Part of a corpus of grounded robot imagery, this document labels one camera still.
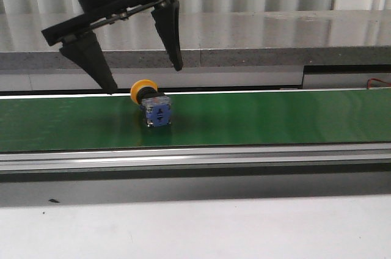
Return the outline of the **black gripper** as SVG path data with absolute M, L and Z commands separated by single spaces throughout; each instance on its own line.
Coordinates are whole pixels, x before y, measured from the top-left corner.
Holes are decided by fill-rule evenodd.
M 130 7 L 147 5 L 158 0 L 78 0 L 83 14 L 42 30 L 50 46 L 70 34 L 80 33 L 89 24 Z M 179 36 L 178 0 L 164 0 L 155 6 L 152 17 L 155 28 L 176 71 L 183 68 Z M 72 42 L 63 42 L 60 53 L 82 68 L 105 93 L 115 93 L 117 84 L 104 58 L 97 36 L 88 32 Z

